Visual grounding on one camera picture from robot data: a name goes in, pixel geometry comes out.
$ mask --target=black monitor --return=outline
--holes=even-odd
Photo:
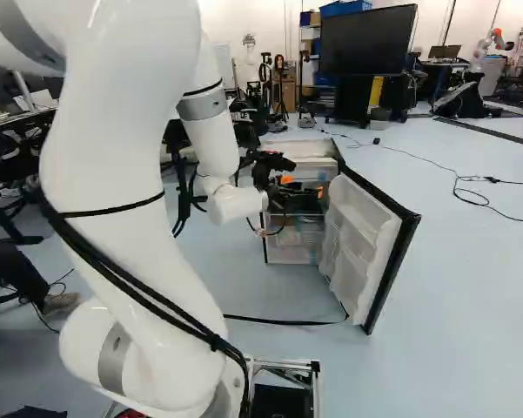
[[[323,18],[320,70],[333,76],[393,76],[406,68],[417,4]]]
[[[445,58],[458,58],[462,45],[449,45],[446,47]]]
[[[446,46],[434,45],[429,50],[428,58],[444,58],[446,55]]]

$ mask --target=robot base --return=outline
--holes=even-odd
[[[321,418],[322,379],[318,361],[246,359],[250,374],[251,418]],[[233,361],[229,361],[228,368],[227,376],[242,375]],[[229,395],[230,410],[209,408],[200,418],[238,418],[241,389],[232,390]],[[112,402],[103,418],[117,416],[119,405]]]

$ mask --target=shoe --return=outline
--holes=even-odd
[[[48,295],[44,298],[43,315],[69,314],[79,305],[79,293]]]

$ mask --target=open fridge door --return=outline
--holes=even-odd
[[[319,271],[355,325],[375,327],[421,217],[339,161]]]

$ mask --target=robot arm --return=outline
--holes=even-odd
[[[158,154],[171,109],[179,103],[213,221],[259,212],[266,198],[229,183],[238,148],[196,1],[0,4],[15,11],[11,23],[23,21],[32,32],[22,39],[34,40],[22,44],[0,20],[0,64],[56,75],[58,68],[40,59],[45,51],[35,39],[66,56],[62,106],[40,163],[50,209],[142,286],[224,340],[223,315],[172,238],[161,199]],[[158,299],[131,286],[151,305],[145,307],[73,246],[66,252],[95,294],[60,336],[61,357],[74,375],[151,417],[196,418],[213,410],[217,417],[238,416],[247,388],[243,369],[154,314],[165,311]]]
[[[266,209],[265,191],[237,188],[229,181],[238,170],[238,146],[222,78],[205,34],[194,80],[177,109],[198,156],[198,178],[209,196],[207,213],[211,221],[220,225]]]
[[[510,51],[514,47],[514,42],[505,42],[502,37],[502,31],[495,28],[489,31],[486,37],[480,39],[473,51],[472,62],[470,63],[471,72],[483,72],[483,62],[487,55],[489,47],[495,44],[497,50]]]

